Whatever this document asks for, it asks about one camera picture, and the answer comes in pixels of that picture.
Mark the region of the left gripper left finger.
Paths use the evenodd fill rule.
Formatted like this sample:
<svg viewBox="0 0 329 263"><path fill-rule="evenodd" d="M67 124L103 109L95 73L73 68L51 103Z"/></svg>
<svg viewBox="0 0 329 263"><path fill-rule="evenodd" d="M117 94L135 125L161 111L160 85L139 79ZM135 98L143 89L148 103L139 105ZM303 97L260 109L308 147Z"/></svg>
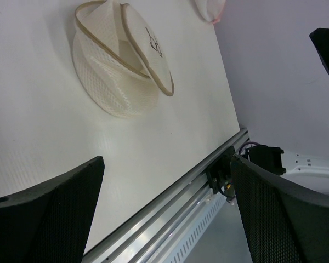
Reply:
<svg viewBox="0 0 329 263"><path fill-rule="evenodd" d="M0 262L81 262L103 176L97 156L0 197Z"/></svg>

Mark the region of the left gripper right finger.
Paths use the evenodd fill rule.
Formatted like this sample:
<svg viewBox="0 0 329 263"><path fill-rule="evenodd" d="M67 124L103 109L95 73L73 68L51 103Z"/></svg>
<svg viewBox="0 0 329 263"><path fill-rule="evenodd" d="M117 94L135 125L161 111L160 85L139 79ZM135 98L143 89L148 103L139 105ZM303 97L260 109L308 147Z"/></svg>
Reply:
<svg viewBox="0 0 329 263"><path fill-rule="evenodd" d="M240 155L230 168L253 262L329 262L329 195Z"/></svg>

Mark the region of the round mesh laundry bag glasses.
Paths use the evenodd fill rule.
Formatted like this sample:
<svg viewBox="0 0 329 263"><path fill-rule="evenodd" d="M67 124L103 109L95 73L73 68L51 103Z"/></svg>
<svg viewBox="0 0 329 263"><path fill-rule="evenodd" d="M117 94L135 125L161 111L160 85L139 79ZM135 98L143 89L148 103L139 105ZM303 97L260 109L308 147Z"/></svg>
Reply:
<svg viewBox="0 0 329 263"><path fill-rule="evenodd" d="M91 1L75 10L72 58L90 98L118 118L143 115L159 93L173 96L165 53L149 24L130 4Z"/></svg>

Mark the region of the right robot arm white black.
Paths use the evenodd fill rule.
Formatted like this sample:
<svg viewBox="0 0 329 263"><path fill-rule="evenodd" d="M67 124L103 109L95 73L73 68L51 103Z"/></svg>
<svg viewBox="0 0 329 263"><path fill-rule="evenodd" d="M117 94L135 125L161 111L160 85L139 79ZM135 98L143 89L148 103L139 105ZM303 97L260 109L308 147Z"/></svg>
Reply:
<svg viewBox="0 0 329 263"><path fill-rule="evenodd" d="M320 61L329 75L329 28L317 28L309 34ZM270 147L248 142L241 146L239 154L261 168L278 176L291 178L322 178L329 180L329 159L285 152L279 147Z"/></svg>

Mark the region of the white mesh bag pink trim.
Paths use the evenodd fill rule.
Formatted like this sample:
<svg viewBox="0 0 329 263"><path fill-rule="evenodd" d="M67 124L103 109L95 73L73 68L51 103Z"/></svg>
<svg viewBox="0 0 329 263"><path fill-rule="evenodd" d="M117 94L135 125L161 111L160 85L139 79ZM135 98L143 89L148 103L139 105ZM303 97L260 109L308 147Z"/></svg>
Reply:
<svg viewBox="0 0 329 263"><path fill-rule="evenodd" d="M211 24L220 22L226 0L194 0L194 2L205 21Z"/></svg>

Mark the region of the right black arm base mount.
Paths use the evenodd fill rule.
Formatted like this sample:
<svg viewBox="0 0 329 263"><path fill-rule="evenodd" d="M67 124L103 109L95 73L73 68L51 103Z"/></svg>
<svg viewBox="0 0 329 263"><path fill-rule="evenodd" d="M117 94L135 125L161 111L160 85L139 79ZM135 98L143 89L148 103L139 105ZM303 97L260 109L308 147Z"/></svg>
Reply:
<svg viewBox="0 0 329 263"><path fill-rule="evenodd" d="M209 187L214 194L220 193L224 196L227 203L232 203L236 198L230 168L234 154L234 147L229 146L205 169Z"/></svg>

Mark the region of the aluminium rail front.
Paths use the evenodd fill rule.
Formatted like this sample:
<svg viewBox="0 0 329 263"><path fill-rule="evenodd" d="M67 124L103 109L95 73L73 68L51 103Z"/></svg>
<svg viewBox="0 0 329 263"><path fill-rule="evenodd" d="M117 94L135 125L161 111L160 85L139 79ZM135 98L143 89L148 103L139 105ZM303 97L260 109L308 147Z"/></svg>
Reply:
<svg viewBox="0 0 329 263"><path fill-rule="evenodd" d="M215 203L205 169L247 139L244 128L213 151L176 141L164 159L148 153L144 168L105 175L83 261L151 262L193 210Z"/></svg>

